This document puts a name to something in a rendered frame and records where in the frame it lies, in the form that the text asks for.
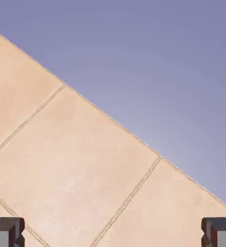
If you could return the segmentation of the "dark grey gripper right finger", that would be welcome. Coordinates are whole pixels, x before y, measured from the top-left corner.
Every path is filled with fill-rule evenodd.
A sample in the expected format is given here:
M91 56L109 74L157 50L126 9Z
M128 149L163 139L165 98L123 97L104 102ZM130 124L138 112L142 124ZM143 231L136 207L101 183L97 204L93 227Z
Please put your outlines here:
M226 247L226 217L203 218L201 247Z

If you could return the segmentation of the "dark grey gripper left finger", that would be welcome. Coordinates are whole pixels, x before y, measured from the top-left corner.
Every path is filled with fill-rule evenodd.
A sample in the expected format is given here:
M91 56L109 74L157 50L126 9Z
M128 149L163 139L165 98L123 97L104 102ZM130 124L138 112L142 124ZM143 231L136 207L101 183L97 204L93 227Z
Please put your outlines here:
M24 229L23 218L0 217L0 247L25 247Z

